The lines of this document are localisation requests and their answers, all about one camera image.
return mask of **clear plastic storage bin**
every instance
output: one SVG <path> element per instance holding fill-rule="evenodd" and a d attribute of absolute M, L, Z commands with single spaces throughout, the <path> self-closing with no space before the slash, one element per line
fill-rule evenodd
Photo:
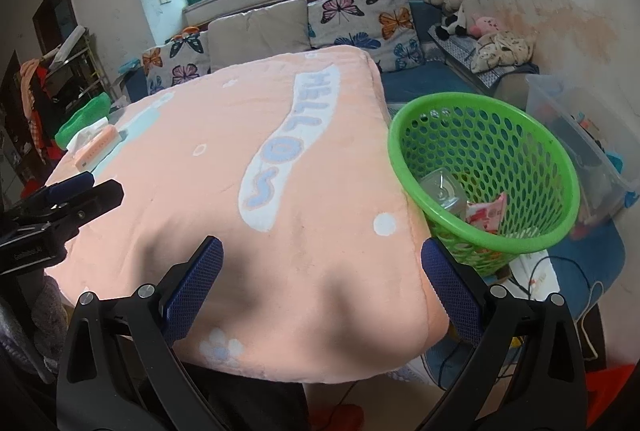
<path fill-rule="evenodd" d="M 584 88 L 551 75 L 528 75 L 527 82 L 527 113 L 558 138 L 574 163 L 581 194 L 574 235 L 583 235 L 638 198 L 640 140 Z"/>

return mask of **plastic basket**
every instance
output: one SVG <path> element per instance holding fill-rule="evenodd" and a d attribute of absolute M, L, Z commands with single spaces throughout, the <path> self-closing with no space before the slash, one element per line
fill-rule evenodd
<path fill-rule="evenodd" d="M 432 234 L 481 275 L 558 243 L 577 217 L 580 189 L 566 151 L 542 124 L 499 100 L 471 93 L 417 98 L 394 117 L 388 151 Z M 418 180 L 440 167 L 463 185 L 469 201 L 490 202 L 507 192 L 498 234 L 465 223 L 422 190 Z"/>

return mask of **pink blanket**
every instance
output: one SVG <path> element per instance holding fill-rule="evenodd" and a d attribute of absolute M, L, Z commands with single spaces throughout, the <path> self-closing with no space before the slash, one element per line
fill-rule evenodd
<path fill-rule="evenodd" d="M 175 351 L 276 381 L 395 369 L 447 318 L 422 272 L 424 217 L 388 161 L 376 65 L 336 46 L 224 68 L 127 107 L 95 169 L 122 205 L 81 229 L 49 273 L 75 302 L 129 296 L 205 236 L 225 262 Z M 72 173 L 65 157 L 49 182 Z"/>

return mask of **pink wet wipe package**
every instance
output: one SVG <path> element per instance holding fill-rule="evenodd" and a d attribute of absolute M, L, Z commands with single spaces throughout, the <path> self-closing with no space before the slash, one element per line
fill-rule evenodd
<path fill-rule="evenodd" d="M 500 223 L 507 211 L 507 193 L 501 192 L 493 201 L 486 204 L 466 204 L 466 223 L 487 233 L 497 234 Z"/>

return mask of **basket rim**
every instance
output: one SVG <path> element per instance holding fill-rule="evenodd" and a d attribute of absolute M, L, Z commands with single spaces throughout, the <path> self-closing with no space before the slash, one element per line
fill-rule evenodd
<path fill-rule="evenodd" d="M 469 101 L 474 103 L 474 106 L 481 104 L 491 104 L 493 107 L 496 105 L 509 113 L 512 119 L 522 121 L 524 124 L 532 124 L 539 130 L 546 133 L 551 144 L 558 150 L 560 154 L 562 164 L 568 173 L 562 173 L 562 181 L 565 188 L 570 193 L 570 206 L 564 220 L 551 232 L 543 234 L 541 236 L 534 236 L 529 238 L 513 238 L 499 236 L 497 234 L 486 233 L 480 229 L 476 229 L 466 223 L 460 218 L 451 214 L 448 210 L 433 200 L 424 190 L 420 187 L 418 180 L 414 178 L 404 161 L 402 152 L 400 149 L 400 137 L 401 137 L 401 125 L 404 123 L 406 117 L 413 112 L 418 106 L 422 107 L 434 101 L 434 99 L 461 99 L 460 107 L 471 106 Z M 462 93 L 458 91 L 449 91 L 446 93 L 432 93 L 428 95 L 420 96 L 408 104 L 405 104 L 400 111 L 395 115 L 391 126 L 389 127 L 387 138 L 387 150 L 389 154 L 389 160 L 391 161 L 391 167 L 393 168 L 396 176 L 402 187 L 407 194 L 414 200 L 421 210 L 425 212 L 427 217 L 434 223 L 439 224 L 444 229 L 448 230 L 455 236 L 463 239 L 465 242 L 482 247 L 495 252 L 505 252 L 508 254 L 528 254 L 530 252 L 539 252 L 544 249 L 548 249 L 552 245 L 558 243 L 566 234 L 569 233 L 572 226 L 574 226 L 575 220 L 578 217 L 578 209 L 580 207 L 580 186 L 578 185 L 578 175 L 575 172 L 574 164 L 571 162 L 569 155 L 565 151 L 562 144 L 556 137 L 540 122 L 529 116 L 525 112 L 518 108 L 511 106 L 501 100 L 497 100 L 488 96 L 480 94 Z"/>

